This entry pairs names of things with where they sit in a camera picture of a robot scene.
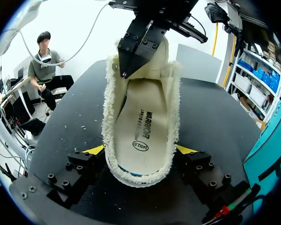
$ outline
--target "desk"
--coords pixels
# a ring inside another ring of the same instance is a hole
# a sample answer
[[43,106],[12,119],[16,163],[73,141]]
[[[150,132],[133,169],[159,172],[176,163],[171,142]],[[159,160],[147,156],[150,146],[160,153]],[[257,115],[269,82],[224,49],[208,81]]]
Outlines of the desk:
[[11,90],[9,90],[5,96],[10,96],[11,94],[13,94],[15,91],[17,91],[19,93],[19,96],[21,98],[21,101],[23,102],[23,105],[26,109],[26,112],[28,113],[30,119],[33,119],[32,115],[30,114],[28,108],[27,108],[27,105],[25,103],[25,100],[24,100],[24,96],[23,96],[23,93],[21,91],[21,87],[26,85],[28,82],[30,81],[30,77],[25,77],[21,82],[19,82],[16,86],[14,86]]
[[[102,144],[106,61],[92,65],[65,94],[43,129],[30,172],[47,183],[49,173],[65,166],[76,148]],[[243,161],[260,130],[248,114],[215,83],[181,79],[180,145],[205,150],[212,161],[232,176],[232,185],[247,180]],[[147,188],[128,187],[105,167],[94,187],[89,187],[72,211],[112,224],[201,224],[208,208],[191,186],[185,186],[172,168],[160,183]],[[252,207],[244,218],[252,214]]]

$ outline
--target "screw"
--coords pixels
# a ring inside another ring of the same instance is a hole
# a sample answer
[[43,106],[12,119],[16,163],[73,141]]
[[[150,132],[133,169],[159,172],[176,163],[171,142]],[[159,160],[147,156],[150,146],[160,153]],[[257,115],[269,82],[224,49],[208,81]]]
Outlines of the screw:
[[72,165],[70,163],[66,163],[66,170],[70,170],[72,168]]
[[33,192],[36,191],[36,188],[35,188],[34,186],[30,186],[30,187],[29,187],[29,191],[33,193]]
[[231,175],[229,173],[226,173],[222,180],[222,183],[230,183],[230,182],[231,182]]
[[65,190],[68,190],[71,187],[70,182],[67,180],[63,181],[61,185],[64,187]]
[[48,175],[48,179],[49,179],[49,182],[52,183],[52,184],[57,182],[56,177],[55,177],[55,175],[53,173],[50,173]]
[[82,170],[83,170],[83,167],[82,167],[81,165],[79,165],[79,166],[76,167],[76,169],[77,169],[77,172],[78,172],[79,174],[81,174],[81,172],[82,172]]
[[26,199],[26,198],[27,198],[26,192],[22,192],[22,193],[21,193],[21,198],[22,198],[22,199]]
[[214,168],[214,163],[208,163],[208,165],[209,165],[209,167],[211,168],[211,169],[213,169]]
[[209,183],[209,186],[212,187],[212,188],[215,188],[216,185],[217,185],[217,183],[216,183],[215,181],[211,181],[211,182]]

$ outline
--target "white storage box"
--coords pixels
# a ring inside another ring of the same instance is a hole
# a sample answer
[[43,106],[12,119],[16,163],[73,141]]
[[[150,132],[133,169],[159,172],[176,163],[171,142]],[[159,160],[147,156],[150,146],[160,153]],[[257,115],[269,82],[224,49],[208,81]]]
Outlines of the white storage box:
[[264,96],[264,94],[262,94],[262,92],[259,91],[254,85],[252,85],[252,89],[249,95],[260,107],[262,107],[264,102],[266,101],[266,96]]
[[245,91],[246,93],[250,92],[250,88],[251,88],[251,82],[249,80],[246,80],[243,76],[239,75],[238,73],[236,73],[235,76],[235,81],[234,83],[243,91]]

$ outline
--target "white cable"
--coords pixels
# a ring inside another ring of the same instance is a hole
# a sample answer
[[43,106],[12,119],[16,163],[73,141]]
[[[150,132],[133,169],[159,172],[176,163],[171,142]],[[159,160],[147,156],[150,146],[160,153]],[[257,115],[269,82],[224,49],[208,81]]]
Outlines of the white cable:
[[78,52],[80,52],[80,50],[84,47],[84,45],[85,45],[85,43],[87,42],[87,40],[88,40],[88,38],[89,38],[91,32],[93,31],[93,28],[94,28],[94,26],[95,26],[95,24],[96,24],[96,22],[97,22],[97,19],[98,19],[99,15],[101,14],[102,10],[103,10],[107,5],[108,5],[108,4],[105,4],[105,5],[100,9],[100,11],[99,11],[99,13],[98,13],[98,15],[97,15],[97,17],[96,17],[96,19],[95,19],[95,22],[94,22],[92,28],[90,29],[89,35],[88,35],[87,38],[85,39],[85,41],[84,41],[83,45],[80,47],[80,49],[79,49],[71,58],[69,58],[69,59],[67,59],[67,60],[65,60],[65,61],[63,61],[63,62],[60,62],[60,63],[49,64],[49,63],[43,63],[43,62],[39,61],[39,60],[38,60],[37,58],[35,58],[35,57],[32,55],[32,53],[30,52],[30,50],[29,50],[29,48],[28,48],[28,46],[27,46],[27,44],[26,44],[26,42],[25,42],[25,39],[24,39],[24,36],[23,36],[22,32],[21,32],[20,30],[17,30],[16,32],[19,32],[19,33],[21,34],[22,39],[23,39],[23,42],[24,42],[24,44],[25,44],[25,46],[26,46],[26,48],[27,48],[27,51],[28,51],[29,55],[33,58],[34,61],[36,61],[37,63],[39,63],[39,64],[41,64],[41,65],[44,65],[44,66],[49,66],[49,67],[59,66],[59,65],[61,65],[61,64],[64,64],[64,63],[68,62],[68,61],[71,60],[72,58],[74,58],[74,57],[78,54]]
[[29,170],[29,167],[30,167],[30,165],[29,165],[29,163],[28,163],[28,155],[29,155],[32,151],[35,150],[35,149],[32,149],[31,146],[36,147],[35,144],[32,144],[32,145],[29,145],[29,146],[27,147],[27,149],[25,150],[25,162],[26,162],[26,167],[27,167],[28,170]]
[[22,164],[14,157],[14,155],[9,151],[8,147],[3,143],[3,141],[0,138],[1,144],[6,148],[8,153],[11,155],[11,157],[25,170],[25,168],[22,166]]

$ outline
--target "blue bin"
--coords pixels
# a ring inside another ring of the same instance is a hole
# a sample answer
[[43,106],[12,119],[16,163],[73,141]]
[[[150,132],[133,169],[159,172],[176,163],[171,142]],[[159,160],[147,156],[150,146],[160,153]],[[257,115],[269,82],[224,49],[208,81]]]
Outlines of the blue bin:
[[273,70],[273,72],[272,72],[272,78],[271,78],[271,80],[277,80],[278,82],[279,82],[279,80],[280,80],[280,75],[277,74],[274,70]]
[[262,79],[263,75],[256,70],[253,70],[253,74],[256,75],[260,80]]
[[277,92],[277,89],[278,89],[278,85],[276,85],[276,84],[272,84],[272,83],[270,83],[270,89],[272,89],[273,90],[273,92]]
[[265,72],[262,68],[260,68],[260,67],[258,68],[257,71],[258,71],[258,73],[260,73],[260,74],[262,74],[262,75],[266,73],[266,72]]
[[254,70],[253,67],[251,67],[251,65],[246,63],[245,61],[238,60],[238,64],[241,65],[242,67],[246,68],[250,72],[252,72]]
[[264,74],[262,76],[262,81],[267,84],[267,86],[271,83],[271,77],[268,74]]

